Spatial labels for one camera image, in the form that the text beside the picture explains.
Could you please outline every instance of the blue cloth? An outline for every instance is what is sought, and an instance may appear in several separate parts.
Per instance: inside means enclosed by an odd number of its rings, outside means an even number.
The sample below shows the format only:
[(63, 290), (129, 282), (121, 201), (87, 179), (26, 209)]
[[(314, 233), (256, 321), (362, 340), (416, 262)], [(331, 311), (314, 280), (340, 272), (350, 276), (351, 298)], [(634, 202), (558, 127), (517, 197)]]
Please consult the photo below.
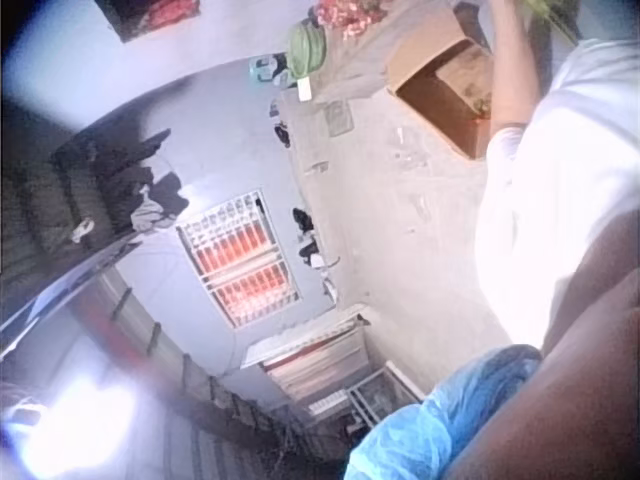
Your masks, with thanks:
[(351, 452), (345, 480), (440, 478), (540, 361), (536, 348), (512, 345), (462, 367), (421, 405), (404, 407), (376, 425)]

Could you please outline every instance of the person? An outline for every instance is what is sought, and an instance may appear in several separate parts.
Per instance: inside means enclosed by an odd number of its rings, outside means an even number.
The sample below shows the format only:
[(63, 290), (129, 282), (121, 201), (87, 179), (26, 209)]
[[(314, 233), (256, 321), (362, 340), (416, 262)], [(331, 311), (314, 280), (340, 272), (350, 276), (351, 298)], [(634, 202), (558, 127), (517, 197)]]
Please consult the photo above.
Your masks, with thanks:
[[(523, 345), (385, 418), (345, 478), (640, 478), (639, 44), (580, 43), (541, 99), (521, 2), (488, 1), (492, 138), (476, 263)], [(505, 352), (518, 363), (496, 364)]]
[(493, 136), (476, 263), (511, 339), (540, 347), (590, 245), (640, 206), (640, 53), (633, 40), (583, 42), (540, 101), (518, 4), (490, 0)]

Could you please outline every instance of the dirty floor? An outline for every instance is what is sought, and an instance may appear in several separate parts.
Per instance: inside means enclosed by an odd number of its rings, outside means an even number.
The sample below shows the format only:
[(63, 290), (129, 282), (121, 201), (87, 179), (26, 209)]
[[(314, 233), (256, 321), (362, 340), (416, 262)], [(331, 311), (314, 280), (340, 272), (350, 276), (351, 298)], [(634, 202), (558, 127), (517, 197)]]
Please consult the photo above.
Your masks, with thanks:
[[(320, 108), (286, 103), (303, 196), (327, 260), (339, 258), (339, 306), (376, 312), (371, 350), (428, 391), (508, 343), (473, 257), (486, 165), (460, 157), (386, 91), (350, 101), (354, 128), (337, 137)], [(321, 162), (324, 172), (313, 168)]]

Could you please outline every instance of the trash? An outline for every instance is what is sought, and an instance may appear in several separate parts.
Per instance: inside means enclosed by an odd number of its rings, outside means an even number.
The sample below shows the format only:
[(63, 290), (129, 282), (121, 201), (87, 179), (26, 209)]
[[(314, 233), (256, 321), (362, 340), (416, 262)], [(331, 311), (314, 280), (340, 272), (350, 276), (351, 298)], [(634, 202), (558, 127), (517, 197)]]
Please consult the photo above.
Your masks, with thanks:
[(431, 211), (429, 210), (429, 205), (427, 204), (427, 197), (420, 193), (411, 193), (409, 194), (409, 203), (413, 205), (415, 208), (418, 217), (425, 224), (431, 223)]
[(329, 170), (329, 162), (318, 162), (307, 168), (304, 174), (313, 175), (314, 173), (324, 173), (327, 170)]
[(396, 127), (389, 139), (395, 163), (403, 171), (429, 168), (429, 154), (422, 147), (419, 134), (411, 127)]

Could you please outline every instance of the window grille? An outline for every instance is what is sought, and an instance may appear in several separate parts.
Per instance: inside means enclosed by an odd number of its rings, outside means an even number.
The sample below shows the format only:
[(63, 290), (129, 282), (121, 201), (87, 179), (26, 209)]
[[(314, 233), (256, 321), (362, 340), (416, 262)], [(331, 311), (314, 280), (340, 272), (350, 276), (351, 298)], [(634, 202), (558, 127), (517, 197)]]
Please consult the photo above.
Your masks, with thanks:
[(264, 205), (252, 192), (178, 227), (204, 288), (234, 328), (300, 299)]

